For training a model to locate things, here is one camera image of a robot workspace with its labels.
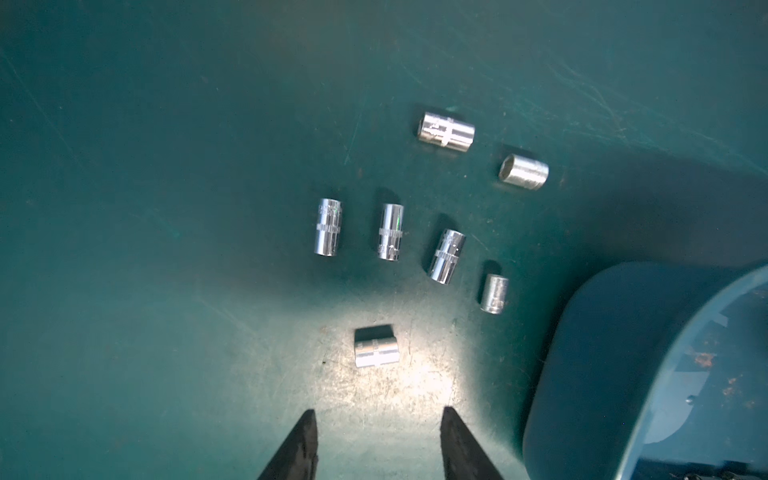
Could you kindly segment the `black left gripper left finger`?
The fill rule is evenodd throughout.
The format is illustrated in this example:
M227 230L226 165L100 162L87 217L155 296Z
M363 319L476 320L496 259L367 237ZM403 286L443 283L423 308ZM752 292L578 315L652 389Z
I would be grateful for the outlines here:
M258 480L314 480L318 466L318 426L314 409L306 410Z

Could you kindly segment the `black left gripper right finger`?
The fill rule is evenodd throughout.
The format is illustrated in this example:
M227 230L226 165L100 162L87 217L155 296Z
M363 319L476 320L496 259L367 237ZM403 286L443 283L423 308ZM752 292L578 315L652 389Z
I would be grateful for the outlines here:
M447 480L503 479L453 407L443 409L440 444Z

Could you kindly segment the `chrome socket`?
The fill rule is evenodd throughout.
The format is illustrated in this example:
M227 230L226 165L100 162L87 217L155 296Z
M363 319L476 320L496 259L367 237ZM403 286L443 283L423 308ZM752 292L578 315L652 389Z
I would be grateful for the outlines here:
M441 285L450 283L465 242L466 236L463 233L452 229L443 231L428 270L433 281Z
M488 274L480 301L481 310L492 315L500 315L506 305L508 285L508 278Z
M404 207L400 204L385 203L382 208L379 228L378 257L395 262L399 260L403 237Z
M506 184L539 190L547 181L549 166L538 160L510 154L503 161L498 178Z
M417 128L417 138L431 145L467 152L475 138L475 126L451 117L425 112Z
M317 255L325 257L336 255L341 223L342 203L335 199L322 198L316 223L315 253Z
M362 340L355 343L355 366L367 368L398 363L400 351L395 337Z

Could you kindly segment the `teal plastic storage box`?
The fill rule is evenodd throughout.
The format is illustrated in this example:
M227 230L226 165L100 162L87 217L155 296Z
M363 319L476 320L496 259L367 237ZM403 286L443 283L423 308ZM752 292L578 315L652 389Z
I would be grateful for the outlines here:
M568 301L531 404L533 479L767 475L767 267L627 262Z

